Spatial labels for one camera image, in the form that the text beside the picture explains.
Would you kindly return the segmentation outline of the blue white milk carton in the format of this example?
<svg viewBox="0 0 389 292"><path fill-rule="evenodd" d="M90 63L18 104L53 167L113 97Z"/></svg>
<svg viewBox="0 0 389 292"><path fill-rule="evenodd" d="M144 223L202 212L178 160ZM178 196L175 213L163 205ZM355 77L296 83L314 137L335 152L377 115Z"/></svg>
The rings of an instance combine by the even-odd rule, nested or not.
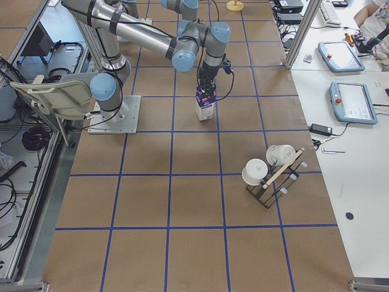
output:
<svg viewBox="0 0 389 292"><path fill-rule="evenodd" d="M199 86L196 87L196 114L199 121L208 120L213 117L215 100L215 92L214 94L202 93L199 90Z"/></svg>

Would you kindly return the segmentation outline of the wooden mug tree stand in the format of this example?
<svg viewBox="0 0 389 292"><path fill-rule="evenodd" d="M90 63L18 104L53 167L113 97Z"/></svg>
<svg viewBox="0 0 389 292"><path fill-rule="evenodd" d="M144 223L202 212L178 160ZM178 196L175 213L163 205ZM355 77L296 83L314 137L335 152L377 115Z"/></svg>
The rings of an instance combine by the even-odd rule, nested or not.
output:
<svg viewBox="0 0 389 292"><path fill-rule="evenodd" d="M226 4L227 10L240 12L244 9L244 4L239 0L231 0Z"/></svg>

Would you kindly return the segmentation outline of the white mug on rack front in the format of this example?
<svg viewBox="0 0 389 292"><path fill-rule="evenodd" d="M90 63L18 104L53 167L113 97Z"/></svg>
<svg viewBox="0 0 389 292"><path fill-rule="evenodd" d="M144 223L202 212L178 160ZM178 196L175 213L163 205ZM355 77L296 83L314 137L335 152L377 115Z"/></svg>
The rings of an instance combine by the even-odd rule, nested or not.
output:
<svg viewBox="0 0 389 292"><path fill-rule="evenodd" d="M251 159L247 162L242 170L244 182L250 186L257 186L268 173L267 164L258 158Z"/></svg>

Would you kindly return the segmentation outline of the white mug on rack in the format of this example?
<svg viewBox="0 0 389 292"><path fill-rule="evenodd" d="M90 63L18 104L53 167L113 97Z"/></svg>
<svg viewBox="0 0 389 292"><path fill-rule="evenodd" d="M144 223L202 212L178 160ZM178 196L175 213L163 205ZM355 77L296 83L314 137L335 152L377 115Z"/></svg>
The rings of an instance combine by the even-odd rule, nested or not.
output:
<svg viewBox="0 0 389 292"><path fill-rule="evenodd" d="M266 152L269 165L285 165L295 155L295 149L291 145L271 145Z"/></svg>
<svg viewBox="0 0 389 292"><path fill-rule="evenodd" d="M242 170L244 182L250 186L257 186L268 173L267 164L258 158L251 159L247 162Z"/></svg>

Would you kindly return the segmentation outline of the white mug on rack rear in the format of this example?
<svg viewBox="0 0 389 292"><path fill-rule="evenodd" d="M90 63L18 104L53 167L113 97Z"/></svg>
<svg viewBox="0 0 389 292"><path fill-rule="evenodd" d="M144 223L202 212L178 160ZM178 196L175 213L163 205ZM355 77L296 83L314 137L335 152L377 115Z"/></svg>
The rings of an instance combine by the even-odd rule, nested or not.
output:
<svg viewBox="0 0 389 292"><path fill-rule="evenodd" d="M269 165L285 165L295 155L295 149L291 145L271 145L266 152Z"/></svg>

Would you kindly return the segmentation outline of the black power adapter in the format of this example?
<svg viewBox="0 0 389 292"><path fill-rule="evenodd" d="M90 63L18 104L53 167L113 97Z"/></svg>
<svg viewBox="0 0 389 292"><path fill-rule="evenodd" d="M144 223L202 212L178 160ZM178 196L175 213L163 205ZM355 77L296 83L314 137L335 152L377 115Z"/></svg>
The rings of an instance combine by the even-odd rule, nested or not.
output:
<svg viewBox="0 0 389 292"><path fill-rule="evenodd" d="M332 127L327 127L327 126L319 125L316 123L312 123L309 126L309 131L311 133L318 134L321 136L327 136L327 137L332 136Z"/></svg>

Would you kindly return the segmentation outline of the metal allen key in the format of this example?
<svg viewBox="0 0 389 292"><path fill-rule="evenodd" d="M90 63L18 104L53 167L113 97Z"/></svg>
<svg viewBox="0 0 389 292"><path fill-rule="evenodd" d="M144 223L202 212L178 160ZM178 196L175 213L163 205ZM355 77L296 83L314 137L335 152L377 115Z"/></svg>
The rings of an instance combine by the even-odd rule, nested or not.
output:
<svg viewBox="0 0 389 292"><path fill-rule="evenodd" d="M324 154L345 154L345 151L340 151L340 150L327 150L324 147L322 148L322 153Z"/></svg>

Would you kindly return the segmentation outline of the beige plastic chair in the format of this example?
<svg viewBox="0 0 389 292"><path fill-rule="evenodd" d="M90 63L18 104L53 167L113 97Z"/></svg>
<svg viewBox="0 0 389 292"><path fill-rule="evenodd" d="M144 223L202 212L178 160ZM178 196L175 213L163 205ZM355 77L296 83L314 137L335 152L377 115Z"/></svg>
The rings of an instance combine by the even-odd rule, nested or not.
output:
<svg viewBox="0 0 389 292"><path fill-rule="evenodd" d="M37 75L32 83L11 82L10 86L25 95L45 115L54 114L66 120L83 120L92 93L89 84L96 72L67 74L59 82L44 83Z"/></svg>

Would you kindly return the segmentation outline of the upper teach pendant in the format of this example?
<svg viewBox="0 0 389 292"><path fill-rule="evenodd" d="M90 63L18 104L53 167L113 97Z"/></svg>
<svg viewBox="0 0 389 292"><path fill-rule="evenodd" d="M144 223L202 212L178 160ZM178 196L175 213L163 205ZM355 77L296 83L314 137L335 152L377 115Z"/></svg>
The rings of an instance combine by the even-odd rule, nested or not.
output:
<svg viewBox="0 0 389 292"><path fill-rule="evenodd" d="M318 51L333 72L360 72L365 66L346 41L319 42Z"/></svg>

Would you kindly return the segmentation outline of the teach pendant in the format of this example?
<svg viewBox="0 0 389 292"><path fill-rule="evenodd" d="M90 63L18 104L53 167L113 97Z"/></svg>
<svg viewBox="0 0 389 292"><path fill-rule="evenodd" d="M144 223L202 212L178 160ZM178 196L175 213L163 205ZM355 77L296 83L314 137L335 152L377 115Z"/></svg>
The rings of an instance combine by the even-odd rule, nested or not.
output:
<svg viewBox="0 0 389 292"><path fill-rule="evenodd" d="M318 51L333 72L360 72L365 66L346 41L319 42Z"/></svg>
<svg viewBox="0 0 389 292"><path fill-rule="evenodd" d="M332 82L329 87L330 101L338 121L377 124L367 85L361 83Z"/></svg>

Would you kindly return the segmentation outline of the white keyboard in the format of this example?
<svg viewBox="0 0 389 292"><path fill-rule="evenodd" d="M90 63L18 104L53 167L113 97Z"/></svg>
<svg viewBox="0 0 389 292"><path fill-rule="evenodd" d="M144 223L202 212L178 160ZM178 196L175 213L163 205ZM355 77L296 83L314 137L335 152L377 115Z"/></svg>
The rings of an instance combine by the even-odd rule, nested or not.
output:
<svg viewBox="0 0 389 292"><path fill-rule="evenodd" d="M328 27L341 27L342 23L336 13L332 2L322 1L318 10L318 14Z"/></svg>

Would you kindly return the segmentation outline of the lower teach pendant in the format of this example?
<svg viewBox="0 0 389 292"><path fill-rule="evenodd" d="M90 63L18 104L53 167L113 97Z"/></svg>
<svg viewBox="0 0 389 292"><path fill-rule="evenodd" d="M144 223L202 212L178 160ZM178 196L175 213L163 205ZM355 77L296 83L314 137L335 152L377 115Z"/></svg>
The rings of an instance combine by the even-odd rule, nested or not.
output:
<svg viewBox="0 0 389 292"><path fill-rule="evenodd" d="M330 101L338 121L377 124L367 85L361 83L332 82L329 87Z"/></svg>

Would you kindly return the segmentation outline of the person in white shirt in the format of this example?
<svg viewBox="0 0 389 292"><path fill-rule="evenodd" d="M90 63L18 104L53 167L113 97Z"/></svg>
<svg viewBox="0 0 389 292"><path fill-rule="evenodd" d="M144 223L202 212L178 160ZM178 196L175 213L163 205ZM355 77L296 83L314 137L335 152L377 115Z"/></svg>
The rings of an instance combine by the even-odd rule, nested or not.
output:
<svg viewBox="0 0 389 292"><path fill-rule="evenodd" d="M371 1L356 13L354 20L367 40L377 37L388 26L388 1Z"/></svg>

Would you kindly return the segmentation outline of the black round table cap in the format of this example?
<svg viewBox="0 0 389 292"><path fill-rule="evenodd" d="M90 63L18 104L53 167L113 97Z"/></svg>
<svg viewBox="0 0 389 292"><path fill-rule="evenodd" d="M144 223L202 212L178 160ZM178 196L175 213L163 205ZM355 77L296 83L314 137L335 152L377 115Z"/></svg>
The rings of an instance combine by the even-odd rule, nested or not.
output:
<svg viewBox="0 0 389 292"><path fill-rule="evenodd" d="M345 214L346 218L349 219L349 220L353 220L354 219L354 215L351 213L351 212L347 212Z"/></svg>

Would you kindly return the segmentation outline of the aluminium frame post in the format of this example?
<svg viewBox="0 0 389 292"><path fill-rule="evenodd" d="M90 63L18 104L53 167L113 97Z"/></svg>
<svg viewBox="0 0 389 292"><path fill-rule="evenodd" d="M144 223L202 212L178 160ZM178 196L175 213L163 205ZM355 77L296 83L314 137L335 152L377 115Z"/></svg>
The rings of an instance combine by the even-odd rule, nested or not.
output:
<svg viewBox="0 0 389 292"><path fill-rule="evenodd" d="M291 69L300 51L300 48L304 42L305 36L317 14L317 11L321 5L321 0L310 0L306 8L304 17L297 30L297 34L293 40L292 46L286 56L285 67Z"/></svg>

